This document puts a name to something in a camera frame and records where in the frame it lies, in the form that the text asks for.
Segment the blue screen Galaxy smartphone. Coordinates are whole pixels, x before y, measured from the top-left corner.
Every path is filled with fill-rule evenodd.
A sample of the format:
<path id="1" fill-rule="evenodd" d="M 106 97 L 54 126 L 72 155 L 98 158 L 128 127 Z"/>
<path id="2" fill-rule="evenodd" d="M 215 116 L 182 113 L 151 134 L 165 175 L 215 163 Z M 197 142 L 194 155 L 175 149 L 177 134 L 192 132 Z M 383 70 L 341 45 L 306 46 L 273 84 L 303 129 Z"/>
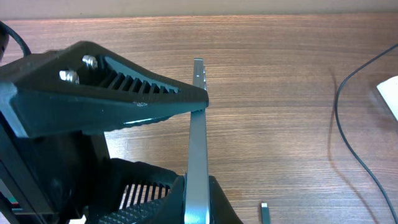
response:
<path id="1" fill-rule="evenodd" d="M 205 109 L 190 116 L 188 169 L 185 179 L 185 208 L 183 220 L 187 224 L 210 223 L 210 184 Z"/>

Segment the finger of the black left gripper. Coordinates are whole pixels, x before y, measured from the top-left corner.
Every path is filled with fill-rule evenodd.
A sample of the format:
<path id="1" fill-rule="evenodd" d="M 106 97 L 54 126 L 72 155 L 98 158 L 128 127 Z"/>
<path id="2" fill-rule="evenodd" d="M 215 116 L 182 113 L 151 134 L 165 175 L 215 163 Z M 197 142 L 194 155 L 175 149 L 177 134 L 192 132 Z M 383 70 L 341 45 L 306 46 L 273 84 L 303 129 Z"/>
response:
<path id="1" fill-rule="evenodd" d="M 1 67 L 1 113 L 20 138 L 102 133 L 208 104 L 206 90 L 153 73 L 93 42 Z"/>
<path id="2" fill-rule="evenodd" d="M 241 223 L 205 159 L 186 175 L 144 162 L 89 164 L 88 223 Z"/>

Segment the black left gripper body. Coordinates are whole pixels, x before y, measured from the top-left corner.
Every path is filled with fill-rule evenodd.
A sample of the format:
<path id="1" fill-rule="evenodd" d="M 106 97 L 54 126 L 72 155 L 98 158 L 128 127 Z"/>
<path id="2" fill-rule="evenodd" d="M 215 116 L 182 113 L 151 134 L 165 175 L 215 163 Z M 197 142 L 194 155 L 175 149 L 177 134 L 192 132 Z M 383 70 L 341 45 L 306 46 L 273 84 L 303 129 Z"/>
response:
<path id="1" fill-rule="evenodd" d="M 9 223 L 80 219 L 107 159 L 104 134 L 19 138 L 1 118 L 2 216 Z"/>

